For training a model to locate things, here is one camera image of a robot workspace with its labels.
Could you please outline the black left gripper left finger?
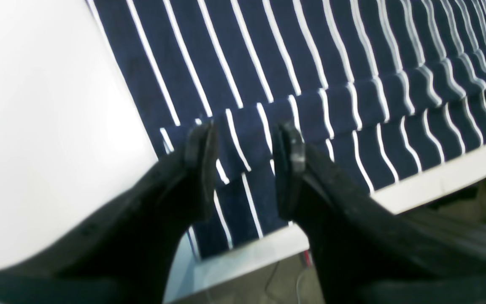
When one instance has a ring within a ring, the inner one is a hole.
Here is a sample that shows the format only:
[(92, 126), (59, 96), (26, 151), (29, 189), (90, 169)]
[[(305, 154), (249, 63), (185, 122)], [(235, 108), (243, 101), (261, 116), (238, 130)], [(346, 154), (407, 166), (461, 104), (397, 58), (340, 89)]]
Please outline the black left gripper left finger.
[(160, 304), (184, 233), (211, 218), (213, 123), (48, 248), (0, 270), (0, 304)]

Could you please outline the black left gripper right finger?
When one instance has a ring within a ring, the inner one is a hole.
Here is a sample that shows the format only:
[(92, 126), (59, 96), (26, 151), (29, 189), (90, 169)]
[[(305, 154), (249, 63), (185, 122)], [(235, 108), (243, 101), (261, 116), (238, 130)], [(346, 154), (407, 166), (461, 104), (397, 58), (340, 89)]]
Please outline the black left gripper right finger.
[(272, 141), (278, 215), (307, 236), (327, 304), (486, 304), (486, 257), (386, 210), (292, 123)]

